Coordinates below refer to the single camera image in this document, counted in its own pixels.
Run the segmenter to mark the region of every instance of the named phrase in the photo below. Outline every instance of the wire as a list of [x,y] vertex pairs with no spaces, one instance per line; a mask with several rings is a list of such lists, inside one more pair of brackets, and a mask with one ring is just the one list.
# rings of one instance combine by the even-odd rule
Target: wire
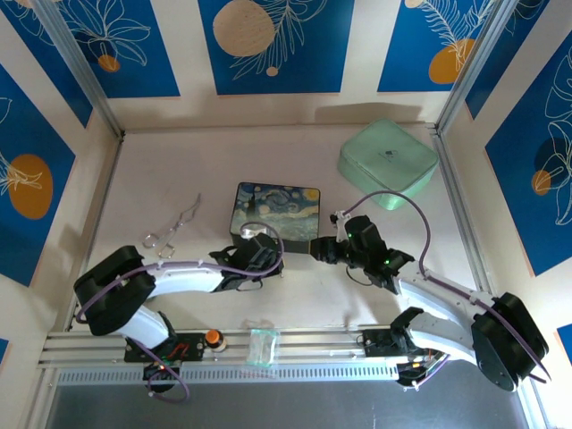
[[[469,302],[471,302],[472,299],[471,299],[471,295],[469,293],[467,293],[463,290],[459,290],[456,287],[454,287],[454,286],[452,286],[446,282],[435,279],[429,273],[426,272],[425,267],[424,267],[424,261],[425,261],[425,256],[427,255],[427,251],[429,250],[429,245],[431,244],[431,227],[429,226],[429,221],[427,220],[427,216],[425,216],[425,213],[423,213],[423,210],[421,210],[421,207],[419,207],[416,204],[416,202],[413,201],[411,198],[406,197],[405,195],[403,195],[399,192],[395,192],[393,190],[377,190],[376,192],[371,192],[370,194],[367,194],[365,197],[361,198],[356,204],[354,204],[348,210],[343,212],[343,214],[347,215],[350,212],[352,212],[353,210],[355,210],[359,205],[361,205],[367,199],[369,199],[375,195],[383,195],[383,194],[394,195],[396,197],[400,197],[400,198],[405,199],[410,205],[413,206],[413,208],[415,208],[417,210],[417,212],[419,213],[419,216],[421,216],[421,220],[423,221],[423,224],[425,225],[425,231],[427,233],[427,238],[425,239],[425,245],[423,247],[423,251],[421,252],[421,256],[419,257],[419,271],[421,272],[421,274],[426,278],[426,280],[429,280],[429,281],[437,284],[438,286],[441,286],[444,289],[449,290],[449,291],[459,295],[460,297],[468,300]],[[546,369],[546,367],[541,362],[540,358],[538,356],[536,356],[536,353],[534,353],[534,350],[531,349],[531,347],[526,343],[525,339],[522,338],[522,336],[509,323],[509,321],[507,319],[505,319],[502,315],[500,315],[494,308],[489,307],[486,304],[484,304],[483,301],[481,301],[480,299],[475,299],[474,303],[475,303],[475,305],[479,306],[480,308],[484,309],[485,311],[489,312],[492,316],[494,316],[494,318],[496,318],[500,322],[500,324],[502,324],[505,327],[505,329],[510,332],[510,334],[515,338],[515,340],[517,340],[517,342],[520,344],[520,346],[523,348],[523,350],[526,352],[526,354],[533,360],[533,362],[536,365],[538,365],[544,371],[544,373],[546,374],[546,376],[550,380],[552,380],[551,375],[549,374],[548,370]],[[540,381],[541,383],[546,383],[543,379],[541,379],[537,376],[535,376],[534,379],[537,381]]]
[[372,284],[374,284],[373,282],[371,283],[362,283],[359,280],[354,279],[351,274],[349,273],[349,266],[346,265],[346,275],[353,280],[354,282],[356,282],[357,284],[361,284],[362,286],[371,286]]
[[[75,320],[79,324],[86,324],[88,321],[82,319],[83,315],[96,302],[98,302],[106,293],[109,293],[110,290],[120,286],[124,281],[130,279],[130,277],[134,276],[135,274],[143,273],[144,271],[147,271],[147,270],[161,270],[162,268],[170,268],[170,267],[171,268],[195,268],[198,266],[204,266],[204,267],[210,268],[212,270],[226,271],[229,273],[246,275],[249,278],[264,277],[265,275],[272,273],[276,268],[278,268],[280,266],[280,263],[282,262],[282,258],[284,255],[284,242],[282,241],[282,238],[278,234],[278,231],[275,230],[275,228],[273,228],[269,224],[264,223],[264,222],[254,222],[254,221],[253,222],[246,222],[240,227],[240,231],[243,231],[244,228],[246,228],[247,226],[252,225],[252,224],[264,226],[278,240],[278,247],[280,248],[280,252],[278,254],[278,258],[276,259],[276,262],[274,262],[274,264],[270,268],[267,268],[264,271],[244,271],[244,270],[239,270],[237,268],[232,268],[229,266],[210,264],[210,263],[205,263],[202,261],[166,261],[166,262],[163,262],[162,264],[154,263],[154,264],[149,264],[149,265],[143,265],[143,266],[135,268],[134,270],[131,270],[131,271],[125,273],[124,275],[118,277],[117,279],[115,279],[114,281],[109,283],[107,286],[105,286],[98,293],[96,293],[93,297],[91,297],[88,300],[88,302],[86,302],[80,308],[80,311],[78,311],[78,314],[76,315]],[[151,396],[153,398],[157,398],[158,400],[162,400],[164,402],[170,402],[170,403],[182,403],[182,402],[187,401],[189,399],[189,396],[190,396],[189,387],[187,387],[187,384],[185,384],[185,382],[182,380],[182,378],[170,366],[168,366],[159,356],[157,356],[155,353],[153,353],[150,349],[145,347],[139,341],[133,340],[133,342],[135,342],[135,344],[137,344],[137,346],[141,350],[143,350],[150,358],[154,359],[155,362],[158,362],[159,365],[164,366],[165,370],[170,375],[172,375],[175,378],[175,380],[177,380],[181,384],[183,389],[185,390],[185,397],[183,399],[179,399],[179,400],[172,400],[170,398],[166,398],[163,395],[155,394],[151,390],[151,382],[154,380],[154,378],[155,378],[154,376],[156,376],[156,374],[159,374],[159,373],[156,373],[156,374],[154,374],[154,376],[149,377],[149,379],[147,380],[147,390],[149,391],[149,396]]]
[[449,361],[449,357],[450,355],[447,355],[445,357],[445,359],[435,368],[435,369],[429,369],[427,370],[427,372],[429,373],[428,375],[425,376],[425,378],[423,380],[421,380],[419,383],[416,384],[416,388],[418,389],[419,387],[421,387],[422,385],[424,385],[425,383],[427,383],[427,381],[432,378],[435,374],[437,374],[439,371],[441,371],[441,369],[445,366],[445,364]]

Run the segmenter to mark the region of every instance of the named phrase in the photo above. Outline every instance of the orange circle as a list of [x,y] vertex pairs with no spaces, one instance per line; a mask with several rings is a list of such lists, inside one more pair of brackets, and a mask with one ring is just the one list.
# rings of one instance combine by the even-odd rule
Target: orange circle
[[8,193],[14,209],[31,220],[44,217],[52,203],[54,181],[50,167],[39,156],[20,155],[8,167],[13,178]]
[[472,38],[464,38],[455,45],[444,47],[431,61],[429,79],[440,84],[455,82],[474,44]]
[[97,63],[99,64],[99,67],[110,73],[118,72],[121,67],[117,58],[108,54],[101,55],[97,58]]
[[221,333],[215,329],[211,329],[206,333],[205,339],[209,344],[216,344],[221,339]]
[[539,170],[533,176],[533,191],[542,196],[551,190],[551,176],[545,170]]

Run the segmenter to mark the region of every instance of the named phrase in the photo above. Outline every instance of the orange button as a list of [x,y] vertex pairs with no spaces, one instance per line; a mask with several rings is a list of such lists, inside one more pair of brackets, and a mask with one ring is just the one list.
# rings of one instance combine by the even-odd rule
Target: orange button
[[206,342],[209,344],[216,344],[221,339],[221,334],[215,330],[211,329],[209,332],[206,333]]

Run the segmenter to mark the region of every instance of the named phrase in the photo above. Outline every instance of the beige circle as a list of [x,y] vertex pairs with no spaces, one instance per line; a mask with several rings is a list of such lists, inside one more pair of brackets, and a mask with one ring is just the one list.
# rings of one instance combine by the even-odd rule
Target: beige circle
[[405,6],[410,9],[414,9],[416,7],[419,7],[421,3],[423,3],[424,1],[425,0],[405,0]]
[[270,15],[251,0],[232,0],[214,17],[213,32],[221,49],[233,56],[260,54],[274,40]]
[[266,74],[273,78],[274,76],[278,75],[278,69],[276,67],[268,67],[266,69]]

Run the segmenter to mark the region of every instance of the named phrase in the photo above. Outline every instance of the metal grate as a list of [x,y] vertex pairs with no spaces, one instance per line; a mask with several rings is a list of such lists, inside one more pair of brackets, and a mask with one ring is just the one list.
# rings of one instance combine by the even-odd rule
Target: metal grate
[[[208,383],[291,383],[397,380],[397,367],[383,362],[356,364],[183,367],[183,380],[190,384]],[[60,373],[58,386],[140,384],[142,368],[70,368]]]

